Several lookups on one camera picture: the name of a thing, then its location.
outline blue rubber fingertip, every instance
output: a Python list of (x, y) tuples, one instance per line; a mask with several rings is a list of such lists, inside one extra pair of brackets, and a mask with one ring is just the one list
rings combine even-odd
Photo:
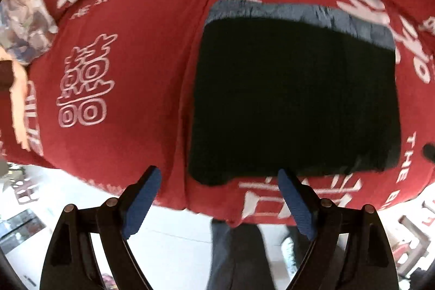
[(160, 189), (162, 174), (158, 168), (155, 168), (150, 177), (138, 193), (124, 218), (122, 236), (129, 239), (131, 235), (136, 234), (144, 222), (151, 205)]
[(296, 221), (299, 232), (310, 241), (314, 240), (317, 236), (317, 228), (313, 222), (313, 215), (283, 169), (278, 172), (278, 187)]

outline screw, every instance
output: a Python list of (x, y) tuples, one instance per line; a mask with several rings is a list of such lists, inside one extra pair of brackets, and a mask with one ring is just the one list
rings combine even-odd
[(110, 198), (106, 201), (106, 205), (108, 207), (114, 207), (117, 204), (118, 204), (118, 198)]
[(71, 213), (74, 210), (74, 204), (68, 204), (66, 207), (64, 207), (64, 212)]
[(373, 205), (370, 205), (370, 204), (367, 204), (364, 207), (364, 210), (369, 214), (373, 214), (376, 211), (375, 207)]
[(330, 199), (328, 199), (328, 198), (323, 198), (323, 199), (320, 201), (320, 204), (322, 205), (322, 207), (330, 208), (330, 207), (332, 207), (332, 200), (330, 200)]

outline gray strip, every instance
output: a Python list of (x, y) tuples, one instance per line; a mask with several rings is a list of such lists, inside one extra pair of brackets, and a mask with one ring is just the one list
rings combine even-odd
[(382, 48), (395, 50), (389, 28), (356, 18), (341, 9), (312, 4), (257, 3), (247, 0), (219, 0), (210, 9), (205, 25), (225, 18), (271, 18), (301, 21), (352, 35)]

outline white floor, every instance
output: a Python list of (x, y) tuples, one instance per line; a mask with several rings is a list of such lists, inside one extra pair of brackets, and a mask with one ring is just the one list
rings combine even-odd
[[(41, 176), (43, 188), (40, 200), (27, 207), (31, 207), (49, 227), (18, 246), (7, 258), (23, 282), (26, 283), (23, 277), (26, 275), (39, 284), (44, 261), (42, 254), (45, 254), (51, 237), (49, 229), (54, 228), (63, 207), (68, 203), (74, 203), (80, 209), (95, 207), (110, 195), (86, 186), (59, 170), (31, 166), (28, 171)], [(0, 197), (0, 205), (3, 206), (5, 204), (1, 198), (12, 201), (11, 196), (3, 195)], [(0, 207), (1, 215), (16, 215), (21, 211), (19, 208), (12, 210), (10, 202), (7, 204), (8, 210)], [(289, 278), (280, 248), (286, 229), (276, 225), (261, 225), (260, 228), (276, 288), (286, 289)], [(110, 273), (99, 235), (93, 235), (93, 242), (101, 272)], [(204, 290), (210, 270), (210, 242), (210, 217), (189, 211), (152, 207), (140, 231), (130, 238), (129, 245), (155, 290)], [(38, 287), (35, 288), (28, 282), (26, 285), (29, 289), (38, 290)]]

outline black pants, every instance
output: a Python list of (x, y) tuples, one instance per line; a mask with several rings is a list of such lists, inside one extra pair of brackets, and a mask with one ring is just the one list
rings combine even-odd
[[(297, 227), (289, 226), (288, 230), (294, 243), (296, 267), (299, 268), (310, 241)], [(241, 224), (231, 228), (225, 222), (213, 220), (212, 241), (212, 269), (207, 290), (275, 290), (262, 233), (257, 225)], [(343, 256), (343, 250), (337, 247), (322, 288), (335, 288)]]

